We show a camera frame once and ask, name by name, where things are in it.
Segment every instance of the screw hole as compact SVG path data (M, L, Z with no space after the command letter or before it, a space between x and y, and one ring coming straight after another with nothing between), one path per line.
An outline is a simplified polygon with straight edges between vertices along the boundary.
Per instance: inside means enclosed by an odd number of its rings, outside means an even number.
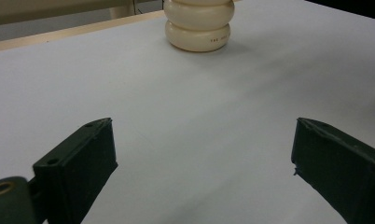
M13 189L13 182L0 183L0 195Z
M49 160L49 161L48 161L48 165L54 165L54 164L56 164L57 162L59 162L59 159L52 159L52 160Z

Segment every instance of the white table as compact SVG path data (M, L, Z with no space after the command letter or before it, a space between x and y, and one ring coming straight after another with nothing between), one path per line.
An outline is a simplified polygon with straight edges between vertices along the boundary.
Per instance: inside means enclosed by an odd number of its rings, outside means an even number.
M375 147L375 20L302 0L236 4L221 50L164 17L0 51L0 178L113 119L119 168L83 223L341 224L290 154L296 119Z

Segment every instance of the cylindrical object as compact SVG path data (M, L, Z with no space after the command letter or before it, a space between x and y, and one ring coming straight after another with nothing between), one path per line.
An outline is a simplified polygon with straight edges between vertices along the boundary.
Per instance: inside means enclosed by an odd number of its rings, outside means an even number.
M166 0L165 34L180 49L210 51L229 40L229 22L234 15L232 0Z
M35 224L35 211L23 177L0 180L0 224Z

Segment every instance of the white surface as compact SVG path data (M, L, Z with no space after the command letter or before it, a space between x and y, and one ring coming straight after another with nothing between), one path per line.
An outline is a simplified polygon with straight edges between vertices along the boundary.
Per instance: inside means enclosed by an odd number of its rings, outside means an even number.
M111 117L119 168L84 223L345 223L290 162L296 118L375 147L375 20L236 4L229 43L170 46L166 18L0 52L0 178Z

